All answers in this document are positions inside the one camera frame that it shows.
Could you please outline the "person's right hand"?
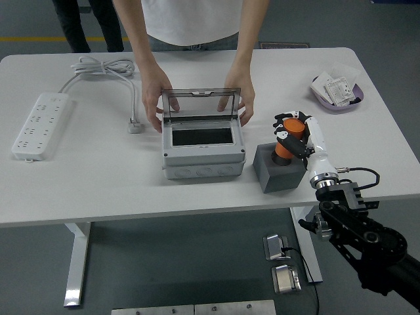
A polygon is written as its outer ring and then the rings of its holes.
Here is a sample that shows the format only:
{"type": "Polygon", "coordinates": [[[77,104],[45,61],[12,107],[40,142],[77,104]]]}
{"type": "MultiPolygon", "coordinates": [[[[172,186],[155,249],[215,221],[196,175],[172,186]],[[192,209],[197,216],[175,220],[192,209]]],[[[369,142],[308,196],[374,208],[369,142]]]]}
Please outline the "person's right hand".
{"type": "Polygon", "coordinates": [[[138,68],[142,82],[142,103],[146,117],[152,127],[158,133],[162,133],[161,120],[158,114],[161,114],[163,110],[158,108],[158,100],[162,90],[172,89],[171,82],[156,62],[139,64],[138,68]]]}

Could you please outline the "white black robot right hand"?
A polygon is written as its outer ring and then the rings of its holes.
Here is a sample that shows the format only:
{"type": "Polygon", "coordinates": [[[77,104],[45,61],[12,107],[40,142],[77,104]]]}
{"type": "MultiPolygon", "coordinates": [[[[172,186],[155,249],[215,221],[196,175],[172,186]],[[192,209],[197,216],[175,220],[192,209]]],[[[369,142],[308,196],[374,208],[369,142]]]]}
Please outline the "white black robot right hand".
{"type": "Polygon", "coordinates": [[[326,143],[316,118],[292,111],[275,115],[274,119],[278,144],[304,161],[311,187],[319,189],[337,184],[338,174],[328,160],[326,143]]]}

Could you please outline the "person's left hand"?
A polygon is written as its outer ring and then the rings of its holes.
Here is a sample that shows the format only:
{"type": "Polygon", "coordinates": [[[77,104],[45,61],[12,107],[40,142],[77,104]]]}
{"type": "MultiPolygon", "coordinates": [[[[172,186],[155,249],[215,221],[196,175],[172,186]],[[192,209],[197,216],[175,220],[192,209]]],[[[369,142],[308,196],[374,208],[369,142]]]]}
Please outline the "person's left hand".
{"type": "Polygon", "coordinates": [[[243,108],[243,112],[240,114],[240,123],[243,127],[254,114],[255,90],[251,80],[250,66],[232,65],[226,76],[224,87],[240,88],[241,90],[241,101],[238,109],[243,108]]]}

